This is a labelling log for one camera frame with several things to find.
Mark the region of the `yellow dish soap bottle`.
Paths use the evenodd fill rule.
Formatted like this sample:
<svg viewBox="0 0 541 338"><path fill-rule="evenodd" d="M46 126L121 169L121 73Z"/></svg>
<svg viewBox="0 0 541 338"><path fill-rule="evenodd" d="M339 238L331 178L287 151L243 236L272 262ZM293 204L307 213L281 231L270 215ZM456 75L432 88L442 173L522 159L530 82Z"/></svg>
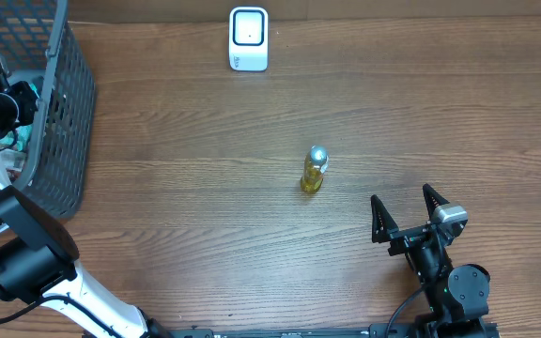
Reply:
<svg viewBox="0 0 541 338"><path fill-rule="evenodd" d="M312 146L307 152L301 177L301 190L316 193L323 182L329 164L329 155L324 146Z"/></svg>

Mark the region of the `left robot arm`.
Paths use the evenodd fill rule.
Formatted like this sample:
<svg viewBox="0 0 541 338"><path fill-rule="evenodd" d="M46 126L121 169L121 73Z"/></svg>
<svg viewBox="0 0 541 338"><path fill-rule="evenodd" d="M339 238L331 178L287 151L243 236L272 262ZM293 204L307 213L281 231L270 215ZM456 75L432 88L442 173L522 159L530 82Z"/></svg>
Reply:
<svg viewBox="0 0 541 338"><path fill-rule="evenodd" d="M39 96L30 83L8 82L0 57L0 139L32 121ZM166 337L169 332L138 307L118 299L82 265L64 226L14 188L0 149L0 300L25 308L0 318L12 321L44 306L94 337Z"/></svg>

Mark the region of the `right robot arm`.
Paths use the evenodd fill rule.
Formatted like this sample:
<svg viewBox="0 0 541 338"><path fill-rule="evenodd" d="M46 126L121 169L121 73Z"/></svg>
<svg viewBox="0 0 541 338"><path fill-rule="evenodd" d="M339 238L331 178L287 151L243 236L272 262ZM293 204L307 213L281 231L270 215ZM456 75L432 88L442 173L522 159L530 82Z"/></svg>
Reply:
<svg viewBox="0 0 541 338"><path fill-rule="evenodd" d="M391 256L403 254L420 287L388 322L369 326L371 337L498 337L487 324L490 275L476 264L454 267L446 247L465 229L469 216L460 204L423 186L428 220L401 230L377 195L372 195L372 241L387 243Z"/></svg>

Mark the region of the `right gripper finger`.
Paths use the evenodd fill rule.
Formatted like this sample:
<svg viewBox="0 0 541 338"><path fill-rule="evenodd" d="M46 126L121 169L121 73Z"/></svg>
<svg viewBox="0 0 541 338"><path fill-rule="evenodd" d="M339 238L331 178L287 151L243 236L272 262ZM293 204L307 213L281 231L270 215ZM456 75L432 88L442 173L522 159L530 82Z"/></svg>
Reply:
<svg viewBox="0 0 541 338"><path fill-rule="evenodd" d="M383 243L391 240L391 235L398 231L398 226L379 197L370 198L372 208L372 241Z"/></svg>
<svg viewBox="0 0 541 338"><path fill-rule="evenodd" d="M436 192L428 183L423 185L423 195L425 199L425 206L429 219L433 219L434 211L442 206L449 203L444 197L442 197L438 192Z"/></svg>

